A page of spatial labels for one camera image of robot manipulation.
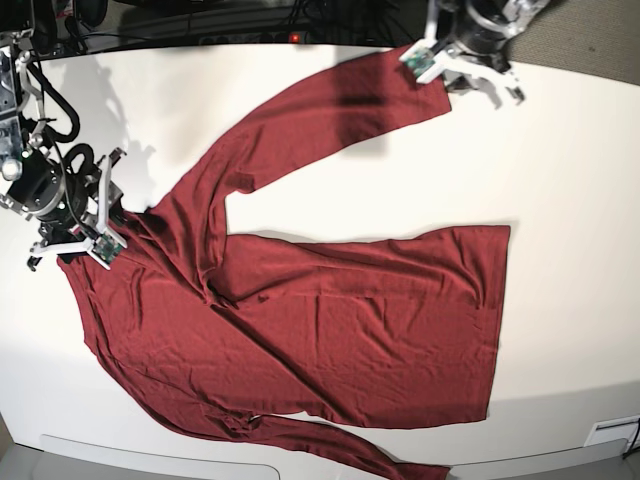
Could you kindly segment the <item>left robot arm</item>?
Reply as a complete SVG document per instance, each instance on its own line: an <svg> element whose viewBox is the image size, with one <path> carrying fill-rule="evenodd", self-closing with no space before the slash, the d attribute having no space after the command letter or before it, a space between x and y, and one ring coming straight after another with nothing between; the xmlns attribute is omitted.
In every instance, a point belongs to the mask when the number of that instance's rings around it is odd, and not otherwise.
<svg viewBox="0 0 640 480"><path fill-rule="evenodd" d="M400 57L419 84L443 81L449 93L487 94L496 108L520 104L524 92L506 56L546 1L430 1L423 37Z"/></svg>

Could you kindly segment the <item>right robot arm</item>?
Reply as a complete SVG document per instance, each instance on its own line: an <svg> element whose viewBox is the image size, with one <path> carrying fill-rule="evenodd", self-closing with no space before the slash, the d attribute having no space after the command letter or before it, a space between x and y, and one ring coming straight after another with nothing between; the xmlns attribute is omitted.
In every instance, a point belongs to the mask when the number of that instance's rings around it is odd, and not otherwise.
<svg viewBox="0 0 640 480"><path fill-rule="evenodd" d="M97 158L78 142L79 115L45 77L27 35L1 36L1 206L40 223L30 270L46 256L79 255L109 269L127 247L116 231L123 193L112 180L125 152Z"/></svg>

